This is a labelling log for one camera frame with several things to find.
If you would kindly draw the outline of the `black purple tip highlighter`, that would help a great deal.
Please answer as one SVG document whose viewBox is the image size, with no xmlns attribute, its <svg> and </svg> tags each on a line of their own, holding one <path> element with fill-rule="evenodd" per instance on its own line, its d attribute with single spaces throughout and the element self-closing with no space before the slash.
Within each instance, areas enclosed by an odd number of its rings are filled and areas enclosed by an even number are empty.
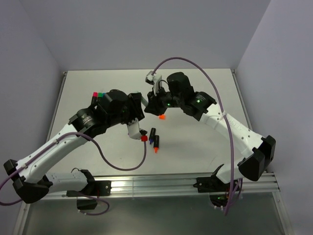
<svg viewBox="0 0 313 235">
<path fill-rule="evenodd" d="M 149 135 L 149 143 L 152 144 L 154 142 L 156 135 L 156 128 L 151 128 L 150 135 Z"/>
</svg>

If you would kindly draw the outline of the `black pink tip highlighter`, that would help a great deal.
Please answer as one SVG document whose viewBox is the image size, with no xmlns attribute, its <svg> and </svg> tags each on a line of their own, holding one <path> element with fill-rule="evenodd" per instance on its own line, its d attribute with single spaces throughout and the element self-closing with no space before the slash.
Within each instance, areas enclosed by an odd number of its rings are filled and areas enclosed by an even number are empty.
<svg viewBox="0 0 313 235">
<path fill-rule="evenodd" d="M 91 105 L 95 105 L 96 102 L 97 102 L 97 97 L 93 97 L 93 96 L 92 96 Z"/>
</svg>

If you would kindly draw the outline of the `pale green capped highlighter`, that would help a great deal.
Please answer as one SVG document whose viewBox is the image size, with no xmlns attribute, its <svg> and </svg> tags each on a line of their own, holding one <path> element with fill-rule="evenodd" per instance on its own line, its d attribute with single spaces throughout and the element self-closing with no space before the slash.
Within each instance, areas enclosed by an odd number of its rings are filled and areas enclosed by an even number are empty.
<svg viewBox="0 0 313 235">
<path fill-rule="evenodd" d="M 147 107 L 149 102 L 144 97 L 141 97 L 141 103 Z"/>
</svg>

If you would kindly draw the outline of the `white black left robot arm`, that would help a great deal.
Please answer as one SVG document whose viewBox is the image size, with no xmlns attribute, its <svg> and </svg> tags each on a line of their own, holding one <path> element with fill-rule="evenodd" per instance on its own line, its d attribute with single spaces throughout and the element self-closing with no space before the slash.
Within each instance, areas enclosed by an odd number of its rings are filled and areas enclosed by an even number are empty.
<svg viewBox="0 0 313 235">
<path fill-rule="evenodd" d="M 60 191 L 69 191 L 74 196 L 90 196 L 96 189 L 96 182 L 88 170 L 57 174 L 50 172 L 50 169 L 70 152 L 89 141 L 99 148 L 94 138 L 118 124 L 127 126 L 131 139 L 146 141 L 147 132 L 139 127 L 139 121 L 144 119 L 141 101 L 140 92 L 94 92 L 90 106 L 80 109 L 38 150 L 21 160 L 6 161 L 3 166 L 8 178 L 13 181 L 13 188 L 20 200 L 31 204 L 49 193 Z"/>
</svg>

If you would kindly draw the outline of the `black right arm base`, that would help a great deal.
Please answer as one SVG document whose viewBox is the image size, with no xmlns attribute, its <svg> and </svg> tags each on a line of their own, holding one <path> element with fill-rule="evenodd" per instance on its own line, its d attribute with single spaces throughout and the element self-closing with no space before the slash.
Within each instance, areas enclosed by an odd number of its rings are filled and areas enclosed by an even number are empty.
<svg viewBox="0 0 313 235">
<path fill-rule="evenodd" d="M 198 190 L 198 193 L 215 193 L 220 192 L 221 194 L 210 195 L 211 203 L 216 207 L 225 207 L 228 203 L 230 196 L 230 183 L 223 183 L 216 176 L 210 177 L 198 177 L 193 187 Z"/>
</svg>

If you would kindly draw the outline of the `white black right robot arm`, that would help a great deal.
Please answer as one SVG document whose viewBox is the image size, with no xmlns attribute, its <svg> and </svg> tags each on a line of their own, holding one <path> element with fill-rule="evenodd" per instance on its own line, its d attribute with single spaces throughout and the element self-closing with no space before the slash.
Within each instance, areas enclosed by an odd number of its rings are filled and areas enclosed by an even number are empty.
<svg viewBox="0 0 313 235">
<path fill-rule="evenodd" d="M 161 85 L 162 76 L 147 74 L 146 83 L 153 86 L 147 94 L 145 112 L 160 116 L 168 108 L 181 108 L 182 111 L 216 130 L 231 142 L 231 148 L 241 153 L 238 160 L 219 166 L 212 178 L 212 187 L 221 191 L 233 180 L 247 178 L 258 181 L 272 162 L 276 140 L 264 137 L 244 126 L 230 114 L 221 110 L 216 100 L 205 92 L 196 92 L 189 78 L 182 72 L 175 72 L 166 79 L 169 90 Z"/>
</svg>

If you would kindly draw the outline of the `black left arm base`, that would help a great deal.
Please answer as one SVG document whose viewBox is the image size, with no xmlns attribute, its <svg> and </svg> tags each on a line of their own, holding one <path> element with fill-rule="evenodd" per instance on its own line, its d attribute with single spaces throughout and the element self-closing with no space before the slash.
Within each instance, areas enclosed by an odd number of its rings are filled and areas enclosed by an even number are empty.
<svg viewBox="0 0 313 235">
<path fill-rule="evenodd" d="M 66 193 L 67 197 L 83 197 L 83 199 L 76 200 L 76 207 L 81 213 L 86 215 L 100 215 L 106 213 L 110 205 L 107 201 L 103 200 L 101 196 L 110 196 L 111 184 L 109 180 L 94 181 L 88 184 L 81 191 L 68 190 Z M 97 206 L 103 203 L 107 208 L 103 212 L 91 213 L 88 211 L 96 209 Z"/>
</svg>

